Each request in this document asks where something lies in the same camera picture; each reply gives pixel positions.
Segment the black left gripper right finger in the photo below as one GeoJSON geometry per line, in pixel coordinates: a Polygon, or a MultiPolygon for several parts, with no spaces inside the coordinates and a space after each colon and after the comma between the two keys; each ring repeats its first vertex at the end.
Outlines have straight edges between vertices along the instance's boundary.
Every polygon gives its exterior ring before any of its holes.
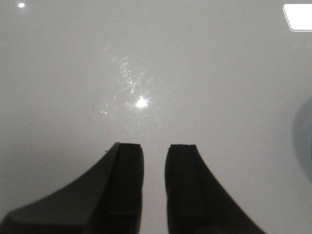
{"type": "Polygon", "coordinates": [[[165,163],[171,234],[262,234],[208,169],[195,145],[172,144],[165,163]]]}

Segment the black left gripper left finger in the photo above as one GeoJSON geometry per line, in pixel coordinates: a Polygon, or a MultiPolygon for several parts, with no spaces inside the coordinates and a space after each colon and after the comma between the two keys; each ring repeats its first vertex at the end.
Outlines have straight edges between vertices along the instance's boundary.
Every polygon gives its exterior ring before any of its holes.
{"type": "Polygon", "coordinates": [[[3,234],[137,234],[142,211],[143,151],[115,143],[87,172],[55,193],[10,211],[3,234]]]}

